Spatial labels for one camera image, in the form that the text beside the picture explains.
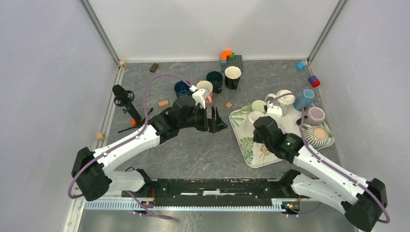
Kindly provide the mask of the light green mug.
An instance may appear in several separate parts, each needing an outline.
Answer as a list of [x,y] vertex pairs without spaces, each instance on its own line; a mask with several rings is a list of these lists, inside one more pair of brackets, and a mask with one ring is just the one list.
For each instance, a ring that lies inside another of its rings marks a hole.
[[251,112],[260,112],[263,115],[265,115],[266,111],[267,111],[266,102],[264,102],[262,100],[256,100],[256,101],[252,102],[250,105],[243,106],[240,109],[240,112],[242,112],[244,114],[249,114]]

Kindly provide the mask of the pink mug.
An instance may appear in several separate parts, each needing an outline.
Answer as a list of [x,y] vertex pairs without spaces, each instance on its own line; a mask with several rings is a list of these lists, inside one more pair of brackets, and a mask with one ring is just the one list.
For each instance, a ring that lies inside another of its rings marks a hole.
[[205,88],[209,91],[208,97],[205,99],[206,103],[211,104],[212,103],[212,94],[213,94],[213,85],[211,82],[203,80],[197,83],[196,85],[197,89]]

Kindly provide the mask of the dark green mug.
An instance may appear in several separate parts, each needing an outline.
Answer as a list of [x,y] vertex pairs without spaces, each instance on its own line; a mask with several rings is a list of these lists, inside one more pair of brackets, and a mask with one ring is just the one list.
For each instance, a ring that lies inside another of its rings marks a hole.
[[209,81],[213,86],[213,93],[221,93],[222,92],[222,84],[223,84],[223,75],[218,71],[211,71],[209,72],[206,77],[206,81]]

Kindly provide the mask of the black octagonal mug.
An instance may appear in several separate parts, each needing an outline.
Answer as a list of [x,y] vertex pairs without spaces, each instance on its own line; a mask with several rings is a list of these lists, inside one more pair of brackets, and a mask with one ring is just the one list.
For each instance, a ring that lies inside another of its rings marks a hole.
[[231,90],[237,90],[242,72],[239,67],[230,66],[225,69],[225,86]]

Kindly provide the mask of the dark blue mug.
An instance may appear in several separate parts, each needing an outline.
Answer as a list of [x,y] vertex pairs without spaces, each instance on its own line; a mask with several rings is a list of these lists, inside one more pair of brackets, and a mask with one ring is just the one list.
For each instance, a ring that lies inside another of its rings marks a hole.
[[190,90],[190,82],[185,83],[184,81],[178,81],[174,84],[174,92],[176,98],[179,99],[183,96],[192,96],[193,92]]

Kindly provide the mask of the white ribbed mug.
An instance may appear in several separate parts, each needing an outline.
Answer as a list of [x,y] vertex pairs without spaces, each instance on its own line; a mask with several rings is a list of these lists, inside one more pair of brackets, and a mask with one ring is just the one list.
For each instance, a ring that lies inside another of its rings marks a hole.
[[257,119],[263,116],[265,116],[265,114],[259,111],[252,111],[248,113],[243,127],[243,132],[247,137],[253,137],[253,132],[255,130],[254,123]]

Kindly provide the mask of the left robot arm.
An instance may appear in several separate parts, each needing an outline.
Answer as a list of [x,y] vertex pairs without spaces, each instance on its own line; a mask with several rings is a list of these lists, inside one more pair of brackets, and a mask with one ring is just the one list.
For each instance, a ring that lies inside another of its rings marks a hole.
[[72,168],[69,197],[84,197],[90,202],[107,192],[123,190],[135,192],[140,197],[148,196],[152,184],[145,174],[141,171],[116,171],[116,168],[135,155],[176,137],[180,130],[186,128],[216,133],[227,125],[219,116],[216,105],[211,106],[211,117],[208,118],[205,106],[193,97],[181,97],[134,133],[93,151],[88,147],[80,149]]

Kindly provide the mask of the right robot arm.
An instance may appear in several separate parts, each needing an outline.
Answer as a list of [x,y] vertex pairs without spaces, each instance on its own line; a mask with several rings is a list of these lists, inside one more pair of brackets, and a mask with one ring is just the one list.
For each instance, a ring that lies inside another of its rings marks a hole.
[[335,164],[294,133],[283,133],[270,116],[253,123],[253,140],[262,143],[277,158],[286,160],[316,176],[307,177],[289,170],[280,179],[279,191],[309,197],[334,208],[356,228],[370,232],[376,223],[390,223],[386,185],[379,179],[367,180]]

